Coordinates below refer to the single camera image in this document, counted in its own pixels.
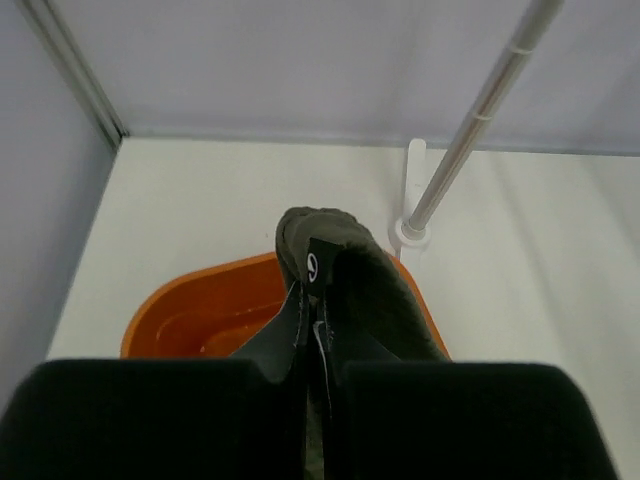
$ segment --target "white bracket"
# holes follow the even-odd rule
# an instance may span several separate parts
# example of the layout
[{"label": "white bracket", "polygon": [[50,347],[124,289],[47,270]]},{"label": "white bracket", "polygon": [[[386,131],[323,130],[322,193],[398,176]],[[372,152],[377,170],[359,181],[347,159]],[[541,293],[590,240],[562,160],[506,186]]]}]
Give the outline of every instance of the white bracket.
[{"label": "white bracket", "polygon": [[422,253],[431,241],[431,228],[427,225],[425,235],[422,238],[414,239],[404,233],[402,224],[409,219],[415,210],[435,171],[435,166],[430,165],[426,157],[426,142],[421,138],[411,140],[407,149],[402,216],[389,229],[389,240],[396,250],[396,257],[414,278],[420,271]]}]

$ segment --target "white stand base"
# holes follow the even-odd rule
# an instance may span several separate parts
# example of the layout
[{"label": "white stand base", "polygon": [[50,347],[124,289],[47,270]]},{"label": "white stand base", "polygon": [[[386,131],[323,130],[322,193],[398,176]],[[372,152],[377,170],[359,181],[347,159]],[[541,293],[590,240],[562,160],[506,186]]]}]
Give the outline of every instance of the white stand base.
[{"label": "white stand base", "polygon": [[431,241],[431,228],[425,228],[424,236],[411,238],[405,234],[402,224],[413,213],[433,175],[433,166],[427,163],[427,144],[414,138],[407,149],[407,165],[404,176],[404,200],[402,216],[389,228],[389,240],[396,250],[396,257],[414,278],[420,271],[420,258]]}]

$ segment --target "metal pole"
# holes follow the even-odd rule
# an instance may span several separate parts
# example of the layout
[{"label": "metal pole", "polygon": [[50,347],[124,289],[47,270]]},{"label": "metal pole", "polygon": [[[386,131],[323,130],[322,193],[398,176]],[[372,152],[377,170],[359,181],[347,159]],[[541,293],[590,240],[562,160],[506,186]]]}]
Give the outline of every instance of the metal pole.
[{"label": "metal pole", "polygon": [[409,238],[420,238],[436,207],[453,183],[473,147],[491,122],[494,113],[518,78],[533,49],[562,0],[533,0],[511,40],[498,58],[471,110],[458,128],[429,186],[402,230]]}]

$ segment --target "logo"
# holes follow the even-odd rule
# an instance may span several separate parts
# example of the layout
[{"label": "logo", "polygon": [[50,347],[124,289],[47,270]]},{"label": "logo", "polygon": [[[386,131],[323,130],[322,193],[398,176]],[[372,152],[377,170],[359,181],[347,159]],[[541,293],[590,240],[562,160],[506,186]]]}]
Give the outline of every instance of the logo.
[{"label": "logo", "polygon": [[318,259],[313,253],[307,255],[307,271],[309,272],[309,282],[315,282],[318,278]]}]

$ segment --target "orange plastic bin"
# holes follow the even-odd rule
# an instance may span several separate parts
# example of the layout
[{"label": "orange plastic bin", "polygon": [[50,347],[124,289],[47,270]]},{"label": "orange plastic bin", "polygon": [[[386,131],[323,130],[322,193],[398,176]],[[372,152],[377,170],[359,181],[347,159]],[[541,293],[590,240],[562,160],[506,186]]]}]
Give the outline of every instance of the orange plastic bin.
[{"label": "orange plastic bin", "polygon": [[[446,352],[413,278],[407,280],[431,333]],[[154,292],[138,309],[122,340],[122,358],[228,356],[280,310],[286,296],[275,253],[199,270]]]}]

